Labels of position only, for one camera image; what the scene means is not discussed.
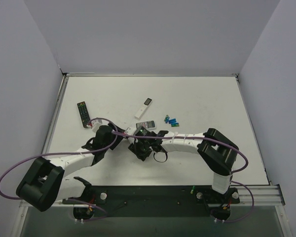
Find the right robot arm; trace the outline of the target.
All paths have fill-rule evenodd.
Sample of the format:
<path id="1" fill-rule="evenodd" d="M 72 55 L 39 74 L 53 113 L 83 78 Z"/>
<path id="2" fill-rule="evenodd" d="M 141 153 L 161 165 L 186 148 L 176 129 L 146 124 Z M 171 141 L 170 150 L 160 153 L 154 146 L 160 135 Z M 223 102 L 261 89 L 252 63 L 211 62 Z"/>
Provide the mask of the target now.
<path id="1" fill-rule="evenodd" d="M 170 152 L 199 154 L 214 173 L 212 189 L 220 194 L 228 191 L 237 157 L 232 148 L 238 147 L 218 130 L 209 128 L 203 134 L 179 134 L 167 130 L 154 133 L 141 126 L 129 127 L 125 134 L 129 136 L 128 149 L 142 161 L 157 153 L 165 156 Z"/>

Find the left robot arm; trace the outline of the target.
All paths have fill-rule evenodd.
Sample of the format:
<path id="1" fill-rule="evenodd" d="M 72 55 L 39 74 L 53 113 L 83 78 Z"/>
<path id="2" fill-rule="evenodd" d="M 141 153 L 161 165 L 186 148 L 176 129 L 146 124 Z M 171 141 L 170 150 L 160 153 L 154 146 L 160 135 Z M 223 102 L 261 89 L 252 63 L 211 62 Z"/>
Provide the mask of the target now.
<path id="1" fill-rule="evenodd" d="M 91 184 L 80 177 L 69 178 L 72 173 L 99 163 L 108 149 L 120 142 L 112 132 L 112 123 L 101 125 L 85 145 L 74 155 L 34 160 L 16 189 L 16 195 L 39 211 L 49 209 L 57 200 L 75 198 L 80 203 L 91 199 Z"/>

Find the white grey AC remote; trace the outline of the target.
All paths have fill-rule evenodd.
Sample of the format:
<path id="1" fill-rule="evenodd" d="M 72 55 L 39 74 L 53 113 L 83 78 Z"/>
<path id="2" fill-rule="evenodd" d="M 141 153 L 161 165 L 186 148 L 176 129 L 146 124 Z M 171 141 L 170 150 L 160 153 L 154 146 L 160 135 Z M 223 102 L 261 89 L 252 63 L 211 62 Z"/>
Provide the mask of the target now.
<path id="1" fill-rule="evenodd" d="M 139 128 L 139 127 L 143 127 L 148 131 L 152 131 L 156 129 L 156 124 L 155 124 L 155 121 L 153 120 L 142 121 L 142 122 L 136 123 L 136 128 Z"/>

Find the black TV remote control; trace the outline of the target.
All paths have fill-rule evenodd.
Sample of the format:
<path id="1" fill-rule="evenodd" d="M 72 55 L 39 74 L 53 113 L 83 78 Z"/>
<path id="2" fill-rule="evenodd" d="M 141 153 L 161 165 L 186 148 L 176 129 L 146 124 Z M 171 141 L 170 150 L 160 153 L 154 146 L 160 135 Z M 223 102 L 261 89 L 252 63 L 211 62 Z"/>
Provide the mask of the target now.
<path id="1" fill-rule="evenodd" d="M 77 103 L 77 108 L 78 108 L 79 116 L 82 122 L 82 126 L 84 128 L 91 128 L 92 127 L 90 123 L 91 119 L 90 119 L 85 101 Z"/>

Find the slim white remote control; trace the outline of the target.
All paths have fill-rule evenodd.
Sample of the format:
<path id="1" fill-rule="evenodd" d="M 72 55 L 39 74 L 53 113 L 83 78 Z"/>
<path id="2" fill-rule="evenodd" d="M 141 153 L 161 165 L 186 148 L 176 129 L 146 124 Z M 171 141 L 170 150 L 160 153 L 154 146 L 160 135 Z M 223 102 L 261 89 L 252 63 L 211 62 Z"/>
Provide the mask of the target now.
<path id="1" fill-rule="evenodd" d="M 143 116 L 143 114 L 146 112 L 146 110 L 148 109 L 151 103 L 152 103 L 152 99 L 147 98 L 145 102 L 142 104 L 142 106 L 140 107 L 140 109 L 135 114 L 134 118 L 140 119 Z"/>

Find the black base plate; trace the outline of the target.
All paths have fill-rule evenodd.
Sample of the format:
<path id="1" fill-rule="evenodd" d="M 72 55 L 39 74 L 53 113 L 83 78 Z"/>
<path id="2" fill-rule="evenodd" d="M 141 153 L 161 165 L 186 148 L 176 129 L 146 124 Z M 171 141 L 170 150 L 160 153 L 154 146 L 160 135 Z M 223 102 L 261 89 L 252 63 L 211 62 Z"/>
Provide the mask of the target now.
<path id="1" fill-rule="evenodd" d="M 220 217 L 230 216 L 230 205 L 239 204 L 236 188 L 225 194 L 210 186 L 91 186 L 79 198 L 88 207 L 75 207 L 74 218 L 104 217 L 208 217 L 217 208 Z"/>

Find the aluminium frame rail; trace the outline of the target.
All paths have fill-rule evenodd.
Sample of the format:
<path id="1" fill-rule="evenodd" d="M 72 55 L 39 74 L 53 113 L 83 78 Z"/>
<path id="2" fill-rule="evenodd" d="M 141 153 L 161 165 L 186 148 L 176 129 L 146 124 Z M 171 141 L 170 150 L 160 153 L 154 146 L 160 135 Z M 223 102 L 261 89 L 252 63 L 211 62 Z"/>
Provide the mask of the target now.
<path id="1" fill-rule="evenodd" d="M 240 185 L 233 185 L 239 193 L 239 205 L 251 206 L 252 197 L 249 191 Z M 280 185 L 247 186 L 254 197 L 254 206 L 283 206 L 285 200 Z"/>

